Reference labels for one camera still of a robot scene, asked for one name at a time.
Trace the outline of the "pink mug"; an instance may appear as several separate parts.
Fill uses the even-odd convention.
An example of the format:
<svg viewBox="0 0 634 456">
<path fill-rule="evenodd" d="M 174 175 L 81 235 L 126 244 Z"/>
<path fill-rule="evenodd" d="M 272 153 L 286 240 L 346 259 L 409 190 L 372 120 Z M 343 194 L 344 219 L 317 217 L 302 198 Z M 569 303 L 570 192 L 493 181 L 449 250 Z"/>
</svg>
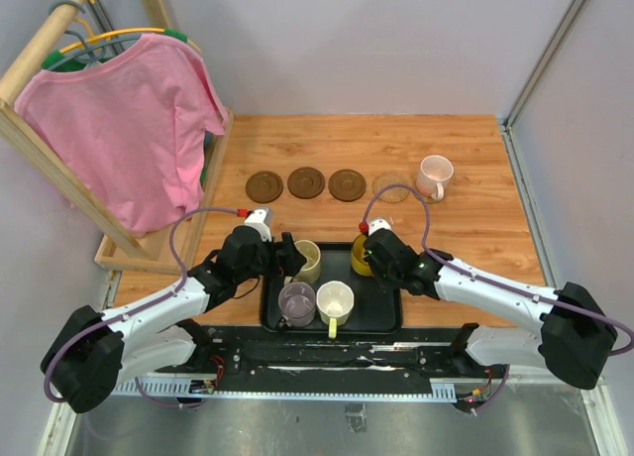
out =
<svg viewBox="0 0 634 456">
<path fill-rule="evenodd" d="M 454 175 L 451 161 L 440 155 L 431 155 L 420 163 L 416 186 L 418 190 L 427 194 L 446 194 L 447 188 Z"/>
</svg>

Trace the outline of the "white mug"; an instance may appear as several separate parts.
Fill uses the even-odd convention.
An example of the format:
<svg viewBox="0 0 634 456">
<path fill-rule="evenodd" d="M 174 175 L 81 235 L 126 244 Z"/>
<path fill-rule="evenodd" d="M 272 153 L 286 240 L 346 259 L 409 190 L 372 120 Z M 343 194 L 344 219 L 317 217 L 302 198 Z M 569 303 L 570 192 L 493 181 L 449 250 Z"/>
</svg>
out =
<svg viewBox="0 0 634 456">
<path fill-rule="evenodd" d="M 338 329 L 349 319 L 355 305 L 353 290 L 343 282 L 330 281 L 319 287 L 316 306 L 328 327 L 328 338 L 335 339 Z"/>
</svg>

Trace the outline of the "lilac mug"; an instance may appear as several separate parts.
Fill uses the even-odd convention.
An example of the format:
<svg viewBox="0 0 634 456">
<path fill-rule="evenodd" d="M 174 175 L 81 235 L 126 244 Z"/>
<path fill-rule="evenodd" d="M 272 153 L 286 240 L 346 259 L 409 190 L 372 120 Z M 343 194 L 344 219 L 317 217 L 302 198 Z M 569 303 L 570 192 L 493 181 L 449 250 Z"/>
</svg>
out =
<svg viewBox="0 0 634 456">
<path fill-rule="evenodd" d="M 303 282 L 287 284 L 278 295 L 278 307 L 281 317 L 276 323 L 276 330 L 306 327 L 316 313 L 315 290 Z"/>
</svg>

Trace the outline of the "woven rattan coaster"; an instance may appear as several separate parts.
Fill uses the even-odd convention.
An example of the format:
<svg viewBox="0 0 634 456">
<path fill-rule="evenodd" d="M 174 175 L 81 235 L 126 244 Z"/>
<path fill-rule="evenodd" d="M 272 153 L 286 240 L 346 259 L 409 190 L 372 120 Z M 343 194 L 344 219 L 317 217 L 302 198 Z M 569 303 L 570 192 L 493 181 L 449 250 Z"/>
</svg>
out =
<svg viewBox="0 0 634 456">
<path fill-rule="evenodd" d="M 438 202 L 442 201 L 444 199 L 444 196 L 445 196 L 444 192 L 441 192 L 440 194 L 438 194 L 438 193 L 427 194 L 427 193 L 424 193 L 421 190 L 418 190 L 417 194 L 422 200 L 424 200 L 427 203 L 438 203 Z"/>
<path fill-rule="evenodd" d="M 386 171 L 377 175 L 371 184 L 372 192 L 387 203 L 399 203 L 410 194 L 408 178 L 397 171 Z"/>
</svg>

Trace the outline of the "cream yellow mug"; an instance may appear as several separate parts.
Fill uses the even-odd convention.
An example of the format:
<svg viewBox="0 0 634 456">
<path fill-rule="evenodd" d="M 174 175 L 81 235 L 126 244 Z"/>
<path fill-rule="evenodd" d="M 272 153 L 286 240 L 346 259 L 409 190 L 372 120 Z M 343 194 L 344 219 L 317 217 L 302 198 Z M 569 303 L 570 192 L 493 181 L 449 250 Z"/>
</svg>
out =
<svg viewBox="0 0 634 456">
<path fill-rule="evenodd" d="M 299 253 L 306 259 L 306 264 L 294 277 L 286 277 L 286 285 L 293 282 L 302 282 L 313 285 L 321 274 L 321 251 L 316 243 L 309 240 L 295 241 L 294 245 Z"/>
</svg>

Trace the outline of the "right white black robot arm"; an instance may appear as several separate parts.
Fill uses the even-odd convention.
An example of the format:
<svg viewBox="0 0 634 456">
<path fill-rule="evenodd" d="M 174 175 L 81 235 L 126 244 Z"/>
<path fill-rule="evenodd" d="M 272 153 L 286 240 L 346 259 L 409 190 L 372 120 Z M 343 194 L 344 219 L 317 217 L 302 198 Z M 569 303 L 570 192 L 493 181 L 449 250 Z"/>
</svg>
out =
<svg viewBox="0 0 634 456">
<path fill-rule="evenodd" d="M 371 233 L 364 249 L 382 286 L 470 305 L 512 322 L 502 329 L 467 327 L 466 341 L 448 354 L 459 376 L 472 376 L 482 366 L 524 366 L 545 369 L 578 389 L 596 386 L 617 332 L 585 287 L 503 279 L 439 250 L 416 253 L 388 229 Z"/>
</svg>

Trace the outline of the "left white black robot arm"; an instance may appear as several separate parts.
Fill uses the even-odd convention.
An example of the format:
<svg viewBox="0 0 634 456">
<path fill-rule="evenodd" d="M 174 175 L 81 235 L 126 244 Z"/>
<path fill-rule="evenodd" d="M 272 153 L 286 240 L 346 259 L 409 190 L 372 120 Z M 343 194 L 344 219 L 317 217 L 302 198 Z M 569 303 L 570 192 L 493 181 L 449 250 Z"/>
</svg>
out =
<svg viewBox="0 0 634 456">
<path fill-rule="evenodd" d="M 192 317 L 230 300 L 249 279 L 294 277 L 306 262 L 290 233 L 266 241 L 240 225 L 175 284 L 125 306 L 75 309 L 40 364 L 46 397 L 84 413 L 118 384 L 155 369 L 205 370 L 212 348 L 191 328 Z"/>
</svg>

